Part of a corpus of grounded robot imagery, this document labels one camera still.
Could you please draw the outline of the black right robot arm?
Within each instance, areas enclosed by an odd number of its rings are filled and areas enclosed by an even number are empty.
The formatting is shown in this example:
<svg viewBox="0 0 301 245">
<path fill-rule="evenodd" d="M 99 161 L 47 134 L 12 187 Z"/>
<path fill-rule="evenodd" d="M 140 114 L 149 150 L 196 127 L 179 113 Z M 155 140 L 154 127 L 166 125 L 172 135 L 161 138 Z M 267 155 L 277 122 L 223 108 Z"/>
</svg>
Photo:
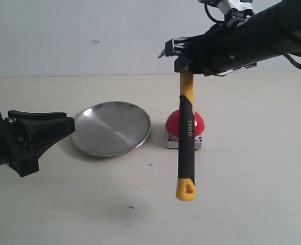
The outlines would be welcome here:
<svg viewBox="0 0 301 245">
<path fill-rule="evenodd" d="M 223 20 L 204 34 L 166 42 L 161 56 L 176 57 L 175 72 L 223 77 L 283 56 L 301 70 L 301 1 L 283 0 L 261 12 L 251 1 L 203 1 Z"/>
</svg>

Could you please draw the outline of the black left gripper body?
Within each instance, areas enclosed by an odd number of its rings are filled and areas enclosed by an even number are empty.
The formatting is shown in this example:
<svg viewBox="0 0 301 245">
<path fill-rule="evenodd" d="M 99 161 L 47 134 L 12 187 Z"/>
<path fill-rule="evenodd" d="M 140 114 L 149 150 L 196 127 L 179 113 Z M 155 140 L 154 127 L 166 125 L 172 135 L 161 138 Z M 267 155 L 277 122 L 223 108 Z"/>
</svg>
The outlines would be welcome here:
<svg viewBox="0 0 301 245">
<path fill-rule="evenodd" d="M 35 154 L 24 149 L 24 142 L 19 141 L 11 131 L 8 120 L 0 113 L 0 166 L 7 165 L 20 177 L 26 177 L 40 170 Z"/>
</svg>

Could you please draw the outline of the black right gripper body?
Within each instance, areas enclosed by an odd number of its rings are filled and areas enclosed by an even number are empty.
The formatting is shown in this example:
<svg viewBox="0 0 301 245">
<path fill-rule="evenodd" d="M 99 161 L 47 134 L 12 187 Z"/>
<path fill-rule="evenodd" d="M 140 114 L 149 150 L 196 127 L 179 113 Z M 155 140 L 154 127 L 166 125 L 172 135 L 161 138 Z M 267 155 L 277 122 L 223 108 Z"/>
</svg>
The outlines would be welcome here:
<svg viewBox="0 0 301 245">
<path fill-rule="evenodd" d="M 231 28 L 211 28 L 197 36 L 192 54 L 198 68 L 212 73 L 288 53 L 288 40 L 275 15 L 255 15 Z"/>
</svg>

